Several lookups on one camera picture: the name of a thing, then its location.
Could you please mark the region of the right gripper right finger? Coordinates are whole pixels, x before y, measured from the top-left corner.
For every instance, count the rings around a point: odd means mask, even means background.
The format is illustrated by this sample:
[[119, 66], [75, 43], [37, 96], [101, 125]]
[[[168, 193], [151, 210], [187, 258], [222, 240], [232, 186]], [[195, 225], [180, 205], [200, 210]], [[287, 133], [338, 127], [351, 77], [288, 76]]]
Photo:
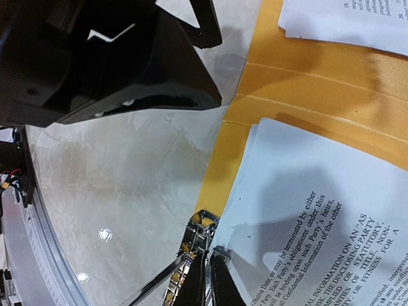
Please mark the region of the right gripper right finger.
[[246, 306], [230, 275], [223, 257], [213, 255], [210, 258], [212, 305]]

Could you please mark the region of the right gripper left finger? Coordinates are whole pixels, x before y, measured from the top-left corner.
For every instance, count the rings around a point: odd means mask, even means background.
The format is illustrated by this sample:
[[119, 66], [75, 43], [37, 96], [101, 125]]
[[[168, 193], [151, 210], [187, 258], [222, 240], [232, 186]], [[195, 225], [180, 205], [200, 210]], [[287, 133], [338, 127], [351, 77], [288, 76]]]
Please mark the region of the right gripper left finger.
[[174, 306], [204, 306], [206, 299], [206, 257], [207, 253], [202, 253], [193, 259]]

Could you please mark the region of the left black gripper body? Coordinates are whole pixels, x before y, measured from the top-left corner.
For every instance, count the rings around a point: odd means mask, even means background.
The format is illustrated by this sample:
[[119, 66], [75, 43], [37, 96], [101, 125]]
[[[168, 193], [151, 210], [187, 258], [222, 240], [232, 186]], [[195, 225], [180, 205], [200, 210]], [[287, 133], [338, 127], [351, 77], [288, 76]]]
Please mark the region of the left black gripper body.
[[1, 124], [39, 126], [74, 49], [93, 34], [111, 42], [157, 13], [154, 1], [2, 1]]

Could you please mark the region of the stack of printed papers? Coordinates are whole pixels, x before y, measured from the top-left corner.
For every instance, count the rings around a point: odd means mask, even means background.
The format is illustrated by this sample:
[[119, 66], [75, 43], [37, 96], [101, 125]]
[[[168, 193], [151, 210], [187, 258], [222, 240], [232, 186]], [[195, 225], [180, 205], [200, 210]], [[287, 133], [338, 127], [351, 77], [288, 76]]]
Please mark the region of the stack of printed papers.
[[247, 305], [406, 305], [407, 172], [261, 119], [214, 246]]

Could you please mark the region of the orange file folder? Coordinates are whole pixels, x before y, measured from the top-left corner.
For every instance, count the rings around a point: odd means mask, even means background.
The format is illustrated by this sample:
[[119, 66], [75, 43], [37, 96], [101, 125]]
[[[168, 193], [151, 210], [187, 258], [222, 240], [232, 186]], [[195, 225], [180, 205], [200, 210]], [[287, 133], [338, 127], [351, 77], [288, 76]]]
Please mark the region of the orange file folder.
[[221, 215], [250, 128], [263, 117], [407, 168], [407, 58], [365, 47], [287, 38], [281, 1], [256, 3], [243, 75], [222, 119], [195, 209]]

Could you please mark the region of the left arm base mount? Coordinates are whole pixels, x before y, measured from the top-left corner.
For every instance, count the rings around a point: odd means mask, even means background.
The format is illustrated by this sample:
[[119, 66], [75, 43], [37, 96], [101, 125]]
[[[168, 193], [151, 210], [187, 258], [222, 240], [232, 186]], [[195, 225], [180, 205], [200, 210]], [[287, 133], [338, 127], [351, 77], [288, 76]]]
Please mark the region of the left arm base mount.
[[33, 162], [25, 127], [1, 126], [1, 200], [13, 189], [24, 208], [33, 203], [36, 187]]

